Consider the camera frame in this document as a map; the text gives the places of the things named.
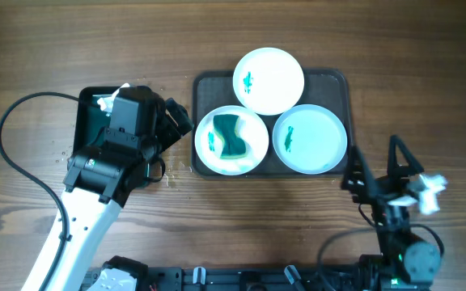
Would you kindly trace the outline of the green yellow sponge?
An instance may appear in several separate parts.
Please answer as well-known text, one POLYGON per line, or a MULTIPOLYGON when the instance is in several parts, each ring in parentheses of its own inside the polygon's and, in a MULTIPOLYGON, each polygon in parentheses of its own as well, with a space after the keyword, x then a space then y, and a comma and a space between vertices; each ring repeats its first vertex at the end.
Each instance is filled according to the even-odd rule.
POLYGON ((214 131, 222 141, 221 159, 237 159, 247 154, 246 142, 239 136, 239 122, 239 116, 233 114, 213 118, 214 131))

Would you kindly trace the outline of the black mounting rail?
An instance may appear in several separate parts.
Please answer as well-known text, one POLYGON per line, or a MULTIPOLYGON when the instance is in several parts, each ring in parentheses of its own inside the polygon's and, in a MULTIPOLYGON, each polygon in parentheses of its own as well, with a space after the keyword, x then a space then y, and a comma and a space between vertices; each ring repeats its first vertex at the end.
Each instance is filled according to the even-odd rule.
POLYGON ((248 291, 248 290, 428 290, 397 276, 380 275, 365 263, 327 265, 320 275, 312 268, 150 268, 114 256, 87 272, 81 290, 248 291))

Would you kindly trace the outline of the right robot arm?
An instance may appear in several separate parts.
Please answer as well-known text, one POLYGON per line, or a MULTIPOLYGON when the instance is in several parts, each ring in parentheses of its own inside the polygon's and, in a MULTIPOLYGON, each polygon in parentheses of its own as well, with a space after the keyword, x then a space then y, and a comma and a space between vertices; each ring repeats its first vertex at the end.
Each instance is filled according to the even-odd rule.
POLYGON ((363 218, 376 232, 378 255, 362 255, 362 290, 427 290, 444 256, 442 239, 429 227, 410 221, 409 207, 431 215, 440 210, 438 195, 447 187, 442 175, 428 175, 397 136, 390 137, 387 174, 375 178, 357 146, 348 153, 341 188, 355 204, 371 207, 363 218))

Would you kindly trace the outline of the white plate top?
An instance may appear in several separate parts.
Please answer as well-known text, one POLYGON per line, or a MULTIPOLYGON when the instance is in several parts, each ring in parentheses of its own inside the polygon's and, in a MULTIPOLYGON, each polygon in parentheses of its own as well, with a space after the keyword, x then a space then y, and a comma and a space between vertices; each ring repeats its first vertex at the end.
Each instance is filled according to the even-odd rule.
POLYGON ((232 87, 239 102, 262 116, 291 109, 304 91, 304 72, 297 60, 279 48, 258 48, 235 67, 232 87))

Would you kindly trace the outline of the white plate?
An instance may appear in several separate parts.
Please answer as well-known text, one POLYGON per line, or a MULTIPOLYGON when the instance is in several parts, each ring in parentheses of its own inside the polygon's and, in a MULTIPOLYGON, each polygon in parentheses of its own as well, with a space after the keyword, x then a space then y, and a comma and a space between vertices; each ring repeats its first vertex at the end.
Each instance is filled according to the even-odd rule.
POLYGON ((264 121, 253 111, 235 105, 216 108, 198 124, 194 135, 194 149, 205 167, 219 175, 243 175, 257 167, 269 148, 269 133, 264 121), (239 136, 244 139, 247 154, 237 159, 221 159, 222 141, 214 131, 216 115, 233 114, 240 118, 239 136))
POLYGON ((304 91, 304 72, 297 60, 279 48, 258 48, 235 67, 232 87, 239 102, 262 116, 291 109, 304 91))
POLYGON ((327 108, 302 104, 278 117, 272 143, 276 155, 291 170, 318 175, 341 162, 348 135, 341 120, 327 108))

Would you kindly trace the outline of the black serving tray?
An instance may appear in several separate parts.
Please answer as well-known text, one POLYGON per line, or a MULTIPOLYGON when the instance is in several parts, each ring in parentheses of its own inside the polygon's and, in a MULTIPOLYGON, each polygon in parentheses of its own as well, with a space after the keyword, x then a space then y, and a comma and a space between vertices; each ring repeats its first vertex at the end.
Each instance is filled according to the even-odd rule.
MULTIPOLYGON (((335 114, 345 127, 348 148, 354 145, 354 131, 348 82, 343 73, 331 68, 305 69, 300 104, 315 104, 335 114)), ((192 118, 198 124, 216 108, 240 105, 232 84, 231 70, 205 71, 193 82, 192 118)), ((248 179, 293 179, 305 175, 291 170, 277 157, 270 145, 257 167, 244 174, 248 179)))

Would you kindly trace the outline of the black water basin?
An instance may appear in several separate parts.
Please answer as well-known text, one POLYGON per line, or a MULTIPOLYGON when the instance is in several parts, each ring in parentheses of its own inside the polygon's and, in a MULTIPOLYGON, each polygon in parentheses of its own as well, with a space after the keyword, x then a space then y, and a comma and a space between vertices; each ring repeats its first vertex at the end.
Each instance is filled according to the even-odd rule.
POLYGON ((68 192, 79 188, 112 196, 156 181, 150 169, 159 162, 155 127, 164 102, 147 86, 130 86, 120 89, 112 115, 106 116, 94 95, 110 95, 116 89, 87 88, 80 94, 83 106, 64 179, 68 192))

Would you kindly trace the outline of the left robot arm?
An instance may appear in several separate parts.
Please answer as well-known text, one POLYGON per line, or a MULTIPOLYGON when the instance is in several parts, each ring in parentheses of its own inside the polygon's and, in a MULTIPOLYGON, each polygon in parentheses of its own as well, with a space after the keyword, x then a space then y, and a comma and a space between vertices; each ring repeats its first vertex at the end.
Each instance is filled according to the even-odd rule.
POLYGON ((156 182, 150 167, 162 152, 193 130, 186 108, 147 86, 107 87, 87 102, 95 112, 79 114, 61 194, 64 209, 24 283, 26 290, 76 290, 129 194, 156 182))

